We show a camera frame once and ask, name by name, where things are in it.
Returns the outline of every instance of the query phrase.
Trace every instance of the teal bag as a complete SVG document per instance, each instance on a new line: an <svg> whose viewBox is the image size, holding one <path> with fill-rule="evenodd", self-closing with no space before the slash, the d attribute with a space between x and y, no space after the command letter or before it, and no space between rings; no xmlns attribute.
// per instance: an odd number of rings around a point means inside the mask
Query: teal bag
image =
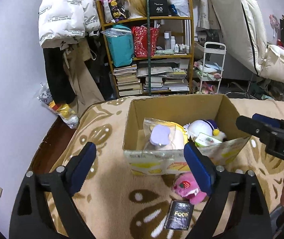
<svg viewBox="0 0 284 239"><path fill-rule="evenodd" d="M113 28L130 28L123 25L114 25ZM125 35L120 37L106 37L113 65L115 67L127 66L132 63L134 57L133 35Z"/></svg>

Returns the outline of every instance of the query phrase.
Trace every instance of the white bottle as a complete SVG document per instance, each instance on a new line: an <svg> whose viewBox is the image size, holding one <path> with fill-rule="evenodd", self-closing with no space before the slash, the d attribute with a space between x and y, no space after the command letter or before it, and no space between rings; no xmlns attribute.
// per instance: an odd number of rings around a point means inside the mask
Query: white bottle
<svg viewBox="0 0 284 239"><path fill-rule="evenodd" d="M170 44L170 34L168 32L164 33L164 39L165 39L165 50L171 48Z"/></svg>
<svg viewBox="0 0 284 239"><path fill-rule="evenodd" d="M178 44L176 44L174 47L174 53L178 53L178 52L179 52L179 46Z"/></svg>
<svg viewBox="0 0 284 239"><path fill-rule="evenodd" d="M171 36L170 48L171 48L171 49L174 49L174 47L175 47L175 37L174 37L174 36Z"/></svg>

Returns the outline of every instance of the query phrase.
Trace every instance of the bookshelf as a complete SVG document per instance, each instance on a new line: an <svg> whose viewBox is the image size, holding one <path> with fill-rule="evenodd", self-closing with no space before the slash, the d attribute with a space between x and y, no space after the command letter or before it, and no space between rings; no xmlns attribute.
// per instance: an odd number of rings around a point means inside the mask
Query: bookshelf
<svg viewBox="0 0 284 239"><path fill-rule="evenodd" d="M127 19L127 20L122 20L122 21L118 21L117 23L106 23L105 22L105 16L104 16L104 11L103 11L103 7L101 5L101 2L99 0L96 0L97 3L97 11L98 11L98 16L100 19L100 23L101 23L101 28L102 30L106 30L107 28L112 27L115 24L122 24L122 23L130 23L130 22L136 22L136 21L145 21L147 20L146 17L142 17L142 18L134 18L134 19ZM189 59L189 64L188 64L188 70L187 70L187 79L188 79L188 86L189 86L189 92L187 93L191 93L192 92L192 79L193 79L193 61L194 61L194 20L193 20L193 4L192 4L192 0L188 0L188 7L189 7L189 12L190 12L190 17L178 17L178 16L165 16L165 17L150 17L150 20L182 20L182 24L183 24L183 32L172 32L172 36L182 36L183 37L183 43L184 44L188 44L189 45L189 55L156 55L156 56L152 56L152 59L167 59L167 58L185 58L185 59ZM188 35L189 37L189 42L186 42L187 37L186 35ZM113 61L111 58L111 54L109 51L109 47L107 45L107 40L106 40L106 36L103 35L104 38L104 43L106 46L106 54L107 54L107 58L109 61L109 65L110 65L110 69L111 69L111 73L112 73L112 78L116 87L116 93L117 96L119 96L119 90L117 87L117 82L116 82L116 78L114 76L114 65L113 65ZM139 60L147 60L147 58L137 58L134 57L133 61L139 61ZM172 91L152 91L152 94L161 94L161 93L183 93L183 92L172 92Z"/></svg>

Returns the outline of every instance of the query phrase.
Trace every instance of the purple hat on plush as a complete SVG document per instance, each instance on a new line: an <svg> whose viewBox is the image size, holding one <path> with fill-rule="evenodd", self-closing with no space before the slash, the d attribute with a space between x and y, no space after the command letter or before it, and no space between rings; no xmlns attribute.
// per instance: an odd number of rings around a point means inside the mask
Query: purple hat on plush
<svg viewBox="0 0 284 239"><path fill-rule="evenodd" d="M210 127L212 128L212 130L218 129L217 124L214 120L208 119L208 120L203 120L203 121L205 121L207 124L209 124Z"/></svg>

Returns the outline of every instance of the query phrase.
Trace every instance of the bed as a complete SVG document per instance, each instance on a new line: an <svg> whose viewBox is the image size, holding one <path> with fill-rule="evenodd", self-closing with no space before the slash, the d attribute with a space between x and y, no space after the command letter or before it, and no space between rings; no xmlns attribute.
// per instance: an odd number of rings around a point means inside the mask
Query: bed
<svg viewBox="0 0 284 239"><path fill-rule="evenodd" d="M245 67L260 74L267 38L257 0L211 0L227 51Z"/></svg>
<svg viewBox="0 0 284 239"><path fill-rule="evenodd" d="M66 165L79 154L87 141L97 146L97 158L73 200L96 238L185 238L187 231L163 229L163 220L172 199L179 199L171 190L174 176L134 176L125 160L122 142L130 102L137 97L124 97L91 106L82 116L80 125L67 149L52 167ZM284 119L284 102L231 99L242 115L260 113ZM284 178L284 161L266 155L264 145L252 137L228 170L255 171L264 192L269 211L279 204ZM216 233L223 231L230 213L230 194ZM192 225L199 217L206 200L195 206ZM49 209L57 231L67 235L55 208L52 196Z"/></svg>

